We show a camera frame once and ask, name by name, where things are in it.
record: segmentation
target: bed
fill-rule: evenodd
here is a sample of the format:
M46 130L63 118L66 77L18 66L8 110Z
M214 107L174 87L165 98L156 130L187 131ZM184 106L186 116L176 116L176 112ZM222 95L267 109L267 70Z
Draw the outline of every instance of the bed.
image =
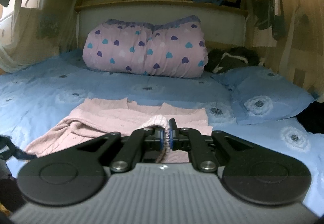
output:
M166 102L181 108L205 108L213 130L223 130L245 140L302 161L312 174L304 204L318 216L324 213L324 135L307 133L295 117L253 125L237 125L230 95L224 86L204 72L198 79L155 77L127 73L95 72L73 50L35 64L15 74L0 76L0 134L11 135L24 149L45 134L85 98L122 99L142 105ZM283 131L304 132L307 144L297 150L285 141ZM10 159L17 176L23 161Z

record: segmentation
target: purple heart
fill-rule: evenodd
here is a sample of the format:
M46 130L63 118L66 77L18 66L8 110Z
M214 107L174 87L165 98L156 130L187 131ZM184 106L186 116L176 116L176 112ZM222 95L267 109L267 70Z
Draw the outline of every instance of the purple heart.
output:
M182 61L181 61L183 64L184 63L188 63L189 62L189 60L188 60L188 58L187 57L184 57L183 59L182 59Z
M153 66L153 69L159 69L160 68L160 65L158 65L157 63Z

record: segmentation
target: white heart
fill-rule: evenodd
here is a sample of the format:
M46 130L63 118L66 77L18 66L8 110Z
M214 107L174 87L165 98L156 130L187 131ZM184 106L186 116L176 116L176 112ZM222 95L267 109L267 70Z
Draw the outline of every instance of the white heart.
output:
M143 62L144 62L144 56L139 57L139 59L138 59L137 62L138 62L138 63L143 63Z
M123 50L120 51L119 56L124 58L126 56L126 52L124 52Z

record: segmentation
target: wooden shelf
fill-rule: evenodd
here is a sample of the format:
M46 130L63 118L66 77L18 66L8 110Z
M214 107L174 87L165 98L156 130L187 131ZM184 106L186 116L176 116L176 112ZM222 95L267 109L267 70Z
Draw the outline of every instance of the wooden shelf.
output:
M190 7L198 7L198 8L209 8L220 11L227 11L230 13L235 13L242 15L244 17L248 16L248 11L240 8L231 8L226 6L218 6L214 4L208 3L198 3L193 1L186 0L122 0L122 1L109 1L109 2L101 2L97 4L89 4L89 5L81 5L76 6L75 11L79 12L83 9L87 8L98 8L105 6L120 6L120 5L176 5L176 6L190 6Z

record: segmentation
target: teal heart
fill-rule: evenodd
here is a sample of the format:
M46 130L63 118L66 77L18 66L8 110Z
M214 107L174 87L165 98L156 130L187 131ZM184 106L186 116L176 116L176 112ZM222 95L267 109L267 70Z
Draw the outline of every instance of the teal heart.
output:
M171 52L168 52L168 53L165 55L165 57L166 57L167 59L172 59L173 55L172 55Z
M186 48L187 48L187 49L191 49L191 48L192 48L192 44L191 44L190 42L187 42L187 44L186 44Z

